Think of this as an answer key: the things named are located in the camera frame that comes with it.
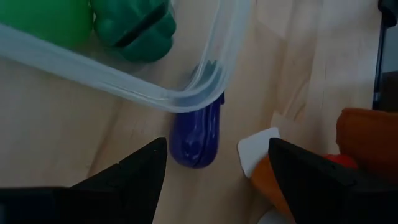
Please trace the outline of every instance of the white card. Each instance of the white card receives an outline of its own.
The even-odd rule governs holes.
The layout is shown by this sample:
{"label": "white card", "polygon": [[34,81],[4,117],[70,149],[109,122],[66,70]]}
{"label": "white card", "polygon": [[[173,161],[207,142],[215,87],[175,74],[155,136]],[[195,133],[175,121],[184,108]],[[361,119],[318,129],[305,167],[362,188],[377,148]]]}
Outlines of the white card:
{"label": "white card", "polygon": [[268,211],[258,224],[288,224],[289,220],[281,215],[276,209]]}
{"label": "white card", "polygon": [[268,154],[270,138],[279,138],[278,128],[263,130],[255,135],[240,140],[238,152],[241,166],[246,177],[251,177],[253,170],[262,158]]}

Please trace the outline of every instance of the transparent plastic container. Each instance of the transparent plastic container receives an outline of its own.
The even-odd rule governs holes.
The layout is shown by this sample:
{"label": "transparent plastic container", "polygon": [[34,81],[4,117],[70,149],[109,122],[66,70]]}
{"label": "transparent plastic container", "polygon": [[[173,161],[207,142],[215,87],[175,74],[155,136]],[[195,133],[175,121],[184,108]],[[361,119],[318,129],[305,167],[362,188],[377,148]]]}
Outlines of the transparent plastic container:
{"label": "transparent plastic container", "polygon": [[[199,110],[224,92],[250,10],[247,0],[172,1],[177,31],[171,51],[137,64],[105,52],[93,33],[77,49],[0,24],[0,55],[123,98],[176,113]],[[216,65],[210,72],[206,65]]]}

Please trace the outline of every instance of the orange object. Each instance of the orange object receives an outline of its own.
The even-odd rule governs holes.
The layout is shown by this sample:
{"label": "orange object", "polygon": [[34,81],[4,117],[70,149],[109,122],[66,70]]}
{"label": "orange object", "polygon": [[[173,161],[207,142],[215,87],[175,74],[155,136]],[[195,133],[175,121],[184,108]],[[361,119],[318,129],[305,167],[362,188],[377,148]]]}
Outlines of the orange object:
{"label": "orange object", "polygon": [[[389,182],[398,184],[398,114],[363,109],[344,109],[337,122],[337,144],[347,156],[326,156],[343,166],[365,168]],[[276,181],[269,157],[253,171],[251,182],[278,211],[293,219]]]}
{"label": "orange object", "polygon": [[251,182],[253,185],[265,195],[274,204],[278,211],[286,217],[293,218],[287,205],[286,199],[279,188],[276,181],[274,171],[269,161],[269,156],[263,158],[253,171]]}
{"label": "orange object", "polygon": [[398,184],[398,114],[347,108],[336,128],[342,154],[366,172]]}

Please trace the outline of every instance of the toy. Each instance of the toy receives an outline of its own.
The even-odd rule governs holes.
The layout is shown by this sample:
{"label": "toy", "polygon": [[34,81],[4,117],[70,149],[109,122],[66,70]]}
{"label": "toy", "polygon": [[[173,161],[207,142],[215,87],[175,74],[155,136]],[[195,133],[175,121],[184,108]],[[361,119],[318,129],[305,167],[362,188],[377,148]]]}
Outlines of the toy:
{"label": "toy", "polygon": [[344,167],[347,167],[347,168],[352,168],[352,169],[356,169],[356,170],[359,169],[359,165],[356,163],[356,161],[347,155],[342,155],[342,154],[340,154],[340,155],[325,155],[324,158],[328,159],[330,161],[333,161],[337,164],[340,164]]}
{"label": "toy", "polygon": [[[212,75],[216,64],[217,62],[208,62],[204,74]],[[214,161],[218,150],[220,110],[223,104],[224,93],[203,109],[176,115],[170,133],[170,153],[179,164],[199,169]]]}
{"label": "toy", "polygon": [[89,38],[93,12],[88,0],[0,0],[0,22],[72,48]]}
{"label": "toy", "polygon": [[132,62],[154,62],[172,47],[176,23],[169,0],[91,0],[94,30],[114,54]]}

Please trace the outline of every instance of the red object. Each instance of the red object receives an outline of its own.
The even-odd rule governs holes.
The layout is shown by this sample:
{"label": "red object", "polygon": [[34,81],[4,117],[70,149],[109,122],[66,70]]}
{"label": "red object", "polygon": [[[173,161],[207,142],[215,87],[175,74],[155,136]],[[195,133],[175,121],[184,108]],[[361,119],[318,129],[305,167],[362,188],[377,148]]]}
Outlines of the red object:
{"label": "red object", "polygon": [[348,168],[352,168],[352,169],[356,169],[356,170],[359,169],[359,166],[356,163],[356,161],[347,155],[327,155],[327,156],[325,156],[325,159],[328,159],[330,161],[333,161],[337,164],[340,164],[340,165],[348,167]]}

